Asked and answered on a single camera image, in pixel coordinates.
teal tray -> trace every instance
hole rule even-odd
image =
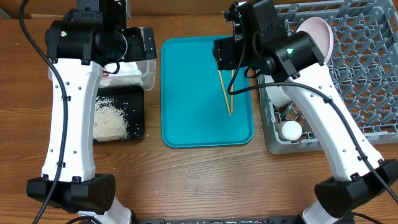
[[[162,46],[162,139],[170,147],[228,146],[248,143],[254,134],[250,93],[234,96],[228,114],[213,41],[223,37],[170,39]],[[234,89],[249,86],[241,68]],[[225,88],[231,71],[222,72]]]

chopstick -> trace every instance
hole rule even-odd
[[[231,70],[231,81],[234,77],[234,70]],[[234,91],[234,85],[232,84],[231,91]],[[234,113],[234,95],[231,95],[231,113]]]
[[[228,113],[229,113],[229,115],[231,116],[231,111],[229,110],[228,98],[226,97],[226,92],[225,92],[223,77],[221,76],[221,71],[220,71],[220,70],[218,71],[218,75],[220,76],[221,86],[223,87],[223,92],[224,92],[226,107],[228,108]]]

clear plastic container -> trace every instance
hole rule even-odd
[[[141,75],[123,75],[103,77],[99,83],[100,88],[124,85],[140,85],[145,91],[152,90],[155,86],[156,59],[138,61],[137,67]]]

dish rack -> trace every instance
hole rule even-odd
[[[335,46],[328,62],[333,83],[357,125],[372,144],[398,142],[398,16],[391,0],[334,0],[275,6],[288,35],[310,17],[332,28]],[[264,83],[264,75],[258,77]],[[267,148],[274,154],[321,150],[298,107],[275,108],[260,89],[260,112]],[[298,141],[282,141],[275,126],[297,121]]]

wood grain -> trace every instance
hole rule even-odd
[[[42,49],[51,22],[26,21]],[[129,25],[154,28],[158,58],[167,39],[231,33],[231,24],[219,15],[135,17]],[[29,223],[40,203],[27,197],[26,181],[39,176],[44,163],[52,90],[48,68],[18,21],[0,21],[0,29],[6,34],[0,35],[0,223]],[[256,91],[251,93],[255,135],[249,144],[167,147],[160,131],[160,76],[154,90],[145,93],[145,140],[94,147],[97,172],[115,175],[116,195],[124,206],[139,218],[255,218],[295,215],[315,200],[314,185],[331,175],[324,153],[270,154]],[[397,146],[376,148],[392,159],[398,158]],[[393,189],[398,192],[398,184]],[[384,223],[398,219],[397,205],[387,193],[357,211]],[[40,223],[65,223],[73,217],[48,208]]]

